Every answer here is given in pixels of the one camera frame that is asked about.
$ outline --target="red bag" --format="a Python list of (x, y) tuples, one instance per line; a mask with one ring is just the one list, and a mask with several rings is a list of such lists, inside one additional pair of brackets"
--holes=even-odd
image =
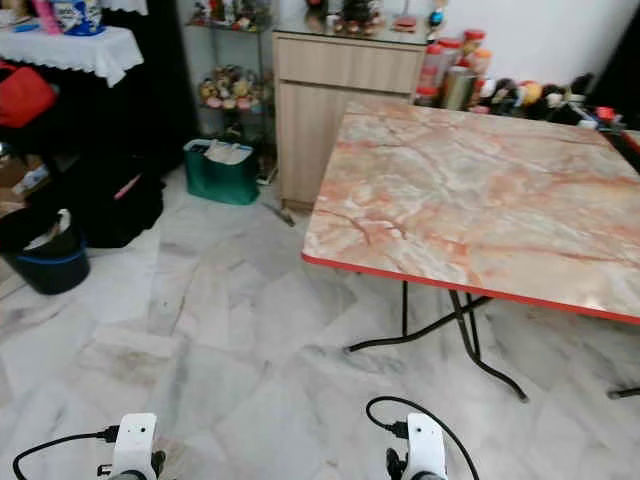
[(32, 68), (0, 61), (0, 69), (13, 72), (0, 82), (0, 125), (24, 127), (55, 103), (55, 92)]

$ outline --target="white robot part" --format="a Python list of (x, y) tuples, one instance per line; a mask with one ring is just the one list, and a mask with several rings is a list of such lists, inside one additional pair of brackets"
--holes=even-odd
[(145, 480), (158, 480), (151, 467), (156, 421), (153, 413), (130, 413), (122, 417), (109, 480), (127, 472), (138, 472)]
[(447, 480), (442, 428), (423, 413), (407, 415), (409, 453), (402, 480), (412, 480), (421, 472)]

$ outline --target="cabinet door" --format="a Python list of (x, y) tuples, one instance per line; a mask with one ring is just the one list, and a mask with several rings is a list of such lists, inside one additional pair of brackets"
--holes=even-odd
[(280, 83), (277, 118), (282, 200), (296, 206), (313, 205), (345, 107), (353, 98), (367, 97), (408, 102), (384, 94)]

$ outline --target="black cable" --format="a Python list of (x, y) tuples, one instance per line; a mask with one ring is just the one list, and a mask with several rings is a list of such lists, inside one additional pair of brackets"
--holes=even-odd
[(464, 445), (462, 444), (460, 439), (456, 436), (455, 433), (453, 433), (453, 431), (447, 426), (446, 423), (444, 423), (442, 420), (440, 420), (438, 417), (436, 417), (433, 413), (431, 413), (426, 408), (418, 405), (415, 402), (412, 402), (411, 400), (406, 400), (404, 398), (394, 397), (394, 396), (391, 396), (391, 395), (383, 395), (381, 397), (376, 397), (373, 400), (369, 401), (369, 403), (367, 403), (367, 406), (365, 408), (365, 412), (367, 413), (367, 417), (369, 417), (369, 420), (371, 420), (378, 427), (383, 428), (383, 429), (385, 429), (387, 431), (393, 432), (394, 434), (396, 434), (396, 436), (399, 436), (400, 438), (407, 438), (408, 437), (408, 435), (405, 437), (405, 436), (402, 436), (402, 435), (398, 434), (398, 432), (401, 431), (401, 429), (398, 427), (398, 425), (400, 423), (404, 423), (405, 428), (406, 428), (406, 422), (396, 422), (395, 424), (392, 424), (392, 425), (391, 424), (385, 424), (385, 423), (382, 423), (380, 420), (378, 420), (377, 418), (375, 418), (371, 414), (371, 407), (373, 407), (376, 403), (380, 403), (380, 402), (402, 403), (402, 404), (407, 405), (407, 406), (409, 406), (411, 408), (414, 408), (414, 409), (418, 410), (419, 412), (422, 412), (425, 415), (427, 415), (428, 417), (430, 417), (434, 422), (436, 422), (438, 425), (440, 425), (442, 427), (442, 430), (447, 432), (447, 435), (449, 435), (449, 437), (451, 437), (451, 439), (458, 446), (458, 448), (460, 449), (460, 452), (464, 456), (464, 459), (467, 461), (467, 465), (469, 465), (469, 470), (471, 470), (471, 475), (473, 476), (473, 480), (480, 480), (480, 477), (478, 476), (478, 471), (476, 470), (476, 467), (473, 464), (473, 460), (471, 460), (471, 455), (469, 455), (469, 452), (467, 452), (467, 449), (464, 448)]
[(113, 443), (116, 441), (119, 428), (120, 427), (118, 425), (112, 425), (109, 428), (102, 430), (100, 432), (81, 433), (78, 435), (69, 435), (68, 437), (56, 438), (55, 440), (51, 440), (50, 442), (37, 445), (33, 448), (30, 448), (29, 450), (25, 450), (24, 452), (22, 452), (16, 458), (13, 459), (13, 473), (15, 474), (18, 480), (27, 480), (27, 477), (25, 477), (22, 474), (22, 471), (20, 470), (20, 460), (22, 460), (24, 457), (31, 455), (32, 453), (38, 452), (40, 450), (44, 450), (45, 448), (58, 445), (60, 443), (70, 442), (72, 440), (81, 440), (84, 438), (101, 438), (107, 443)]

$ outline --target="black trash bin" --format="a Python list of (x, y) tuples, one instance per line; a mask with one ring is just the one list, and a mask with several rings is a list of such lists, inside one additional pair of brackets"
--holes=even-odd
[(58, 222), (57, 212), (25, 208), (0, 219), (0, 255), (39, 293), (54, 295), (71, 290), (89, 274), (82, 235), (71, 225), (49, 242), (25, 247)]

